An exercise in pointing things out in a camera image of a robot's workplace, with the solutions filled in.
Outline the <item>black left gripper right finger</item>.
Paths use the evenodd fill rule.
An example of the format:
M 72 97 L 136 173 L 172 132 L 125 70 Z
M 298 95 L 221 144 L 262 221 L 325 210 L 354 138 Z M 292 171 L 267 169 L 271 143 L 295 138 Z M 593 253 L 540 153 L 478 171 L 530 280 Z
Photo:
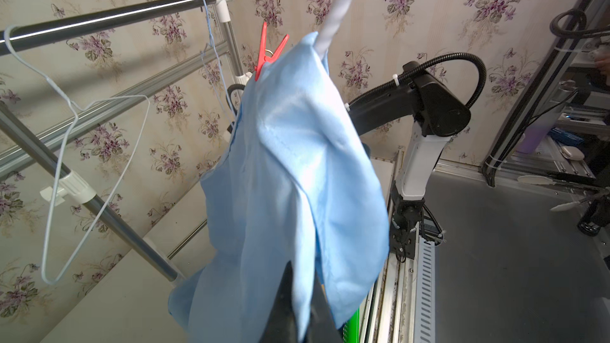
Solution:
M 309 322 L 310 343 L 342 343 L 342 335 L 335 326 L 327 299 L 318 276 L 314 277 L 311 316 Z

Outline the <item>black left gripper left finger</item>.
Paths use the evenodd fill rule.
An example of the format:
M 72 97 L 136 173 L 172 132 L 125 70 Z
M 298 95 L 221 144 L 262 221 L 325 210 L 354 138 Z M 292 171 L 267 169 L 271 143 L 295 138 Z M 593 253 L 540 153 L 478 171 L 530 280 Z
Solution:
M 292 309 L 292 281 L 293 269 L 289 261 L 284 268 L 260 343 L 298 342 L 295 313 Z

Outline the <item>light blue shirt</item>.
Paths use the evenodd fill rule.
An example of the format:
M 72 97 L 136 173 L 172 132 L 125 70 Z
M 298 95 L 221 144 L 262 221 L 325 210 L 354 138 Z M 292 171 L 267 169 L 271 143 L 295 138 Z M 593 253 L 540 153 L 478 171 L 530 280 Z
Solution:
M 382 187 L 315 40 L 248 82 L 230 146 L 200 180 L 215 254 L 168 300 L 190 342 L 259 341 L 287 266 L 297 340 L 316 284 L 340 328 L 384 267 Z

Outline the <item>red clothespin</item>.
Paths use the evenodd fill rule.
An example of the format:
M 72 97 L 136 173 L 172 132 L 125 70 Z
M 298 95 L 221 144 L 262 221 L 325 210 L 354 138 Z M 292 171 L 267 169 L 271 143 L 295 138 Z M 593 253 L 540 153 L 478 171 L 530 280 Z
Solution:
M 284 48 L 286 47 L 286 45 L 289 41 L 289 38 L 290 38 L 290 36 L 288 34 L 285 35 L 284 38 L 279 43 L 279 45 L 276 47 L 276 49 L 274 51 L 271 51 L 270 54 L 268 54 L 268 49 L 266 48 L 267 29 L 268 29 L 268 23 L 263 22 L 262 27 L 261 27 L 261 37 L 260 37 L 260 41 L 259 41 L 259 49 L 258 49 L 258 54 L 257 54 L 257 64 L 256 64 L 256 68 L 255 68 L 255 73 L 254 73 L 254 77 L 255 77 L 256 81 L 259 80 L 261 73 L 262 73 L 262 69 L 266 64 L 273 64 L 280 58 L 281 53 L 284 51 Z

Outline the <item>light blue wire hanger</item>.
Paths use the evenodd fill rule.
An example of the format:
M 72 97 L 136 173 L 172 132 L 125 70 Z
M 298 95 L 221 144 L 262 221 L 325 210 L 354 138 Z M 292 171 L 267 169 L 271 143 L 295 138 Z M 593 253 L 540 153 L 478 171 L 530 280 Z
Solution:
M 222 61 L 221 61 L 220 55 L 218 53 L 218 50 L 216 48 L 216 43 L 214 40 L 214 33 L 212 31 L 209 7 L 207 4 L 207 0 L 201 0 L 201 1 L 203 3 L 203 9 L 201 9 L 201 12 L 205 13 L 207 31 L 208 31 L 208 43 L 207 43 L 207 47 L 206 47 L 205 51 L 203 52 L 202 57 L 209 56 L 209 57 L 212 57 L 214 60 L 216 60 L 217 67 L 219 68 L 219 82 L 222 84 L 223 92 L 221 92 L 220 89 L 215 84 L 211 84 L 211 88 L 214 92 L 214 96 L 216 97 L 217 101 L 219 102 L 219 105 L 221 107 L 223 114 L 225 116 L 229 117 L 228 111 L 230 111 L 230 113 L 231 113 L 230 117 L 232 117 L 232 119 L 235 120 L 237 118 L 237 113 L 236 113 L 234 105 L 231 101 L 230 95 L 228 93 L 227 83 L 225 81 L 224 74 L 222 71 Z M 224 96 L 225 96 L 224 103 L 221 101 L 221 93 L 224 93 Z

